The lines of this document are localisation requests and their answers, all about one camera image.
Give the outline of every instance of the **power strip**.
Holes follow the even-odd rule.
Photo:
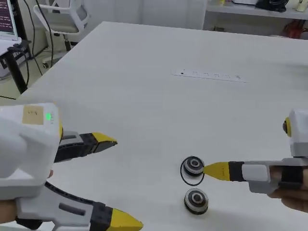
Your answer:
[[[182,69],[182,70],[175,71],[172,74],[174,76],[186,76],[186,77],[192,77],[192,78],[206,78],[206,79],[215,79],[215,80],[241,82],[241,83],[247,82],[241,76],[209,73],[206,71],[192,71],[192,70]]]

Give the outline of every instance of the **laptop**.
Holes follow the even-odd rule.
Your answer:
[[[10,0],[0,0],[0,39],[18,40],[17,29]]]
[[[0,0],[0,55],[5,54],[9,47],[20,43],[10,0]]]

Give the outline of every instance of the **human hand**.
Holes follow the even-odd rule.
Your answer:
[[[51,170],[48,178],[51,177],[52,175],[53,171]],[[14,221],[16,217],[17,217],[16,202],[14,200],[0,201],[0,224]]]
[[[281,171],[277,168],[270,169],[270,175],[272,178],[281,178]],[[285,206],[308,213],[308,169],[303,170],[303,186],[301,189],[277,189],[269,197],[279,198]]]

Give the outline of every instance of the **yellow sticker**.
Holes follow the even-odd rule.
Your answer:
[[[44,107],[25,105],[23,114],[23,124],[44,124]]]

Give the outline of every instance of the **label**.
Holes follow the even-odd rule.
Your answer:
[[[43,125],[44,107],[25,105],[23,112],[23,124]]]
[[[219,74],[219,73],[209,73],[207,71],[193,71],[182,69],[172,73],[175,76],[186,76],[192,78],[206,78],[206,79],[215,79],[215,80],[224,80],[224,81],[231,81],[231,82],[241,82],[246,83],[247,81],[237,75],[229,75],[229,74]]]

